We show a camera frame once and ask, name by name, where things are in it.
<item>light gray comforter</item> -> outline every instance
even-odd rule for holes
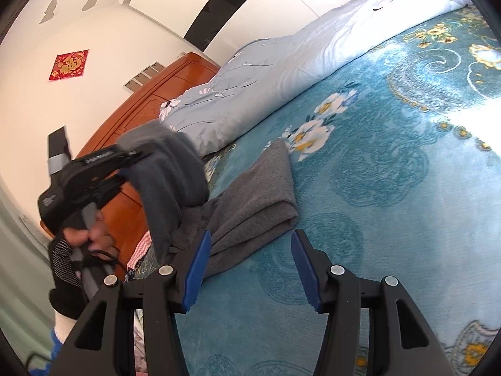
[[[162,104],[160,121],[215,152],[374,46],[469,0],[352,0],[294,35],[240,49],[204,85]]]

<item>folded gray fabric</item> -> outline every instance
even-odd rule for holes
[[[150,227],[157,262],[189,248],[199,230],[212,235],[205,276],[230,269],[294,227],[297,218],[289,152],[277,140],[217,198],[207,201],[204,165],[190,140],[157,121],[124,134],[125,150],[153,141],[155,152],[129,169]]]
[[[201,207],[183,208],[181,226],[172,238],[187,248],[198,230],[209,230],[212,249],[205,272],[209,277],[229,270],[292,229],[296,218],[289,152],[277,140],[217,198]]]
[[[122,135],[117,144],[124,150],[152,141],[153,154],[132,165],[127,172],[139,192],[150,228],[155,255],[161,262],[172,243],[171,235],[181,223],[181,208],[201,206],[209,199],[204,163],[184,133],[173,132],[152,120]]]

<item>silver screw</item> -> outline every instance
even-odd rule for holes
[[[117,283],[117,281],[118,281],[118,278],[114,274],[111,274],[111,275],[106,276],[104,278],[104,284],[108,287],[113,287]]]
[[[174,269],[172,266],[162,266],[158,269],[161,276],[168,276],[169,274],[172,274],[173,271]]]
[[[388,276],[384,279],[384,282],[386,284],[388,284],[389,286],[392,286],[392,287],[395,287],[396,285],[398,285],[398,280],[393,277],[393,276]]]
[[[335,274],[336,276],[341,276],[341,275],[344,274],[344,267],[343,266],[338,266],[338,265],[332,266],[331,267],[331,273]]]

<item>wooden headboard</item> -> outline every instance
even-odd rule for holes
[[[156,119],[163,102],[175,99],[191,87],[207,83],[218,70],[217,65],[193,52],[184,55],[127,99],[99,127],[77,157],[114,144],[126,131]],[[103,208],[103,214],[121,251],[119,259],[126,265],[148,230],[139,194],[126,183],[116,198]],[[119,267],[117,274],[121,278],[125,275]]]

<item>blue bedspread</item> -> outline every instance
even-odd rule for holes
[[[468,7],[442,15],[345,65],[221,151],[207,167],[212,195],[282,136],[297,227],[358,276],[399,278],[466,375],[501,324],[500,98],[501,49],[482,17]],[[178,316],[197,376],[312,374],[325,323],[307,304],[290,235],[207,279]],[[357,375],[367,329],[364,312]]]

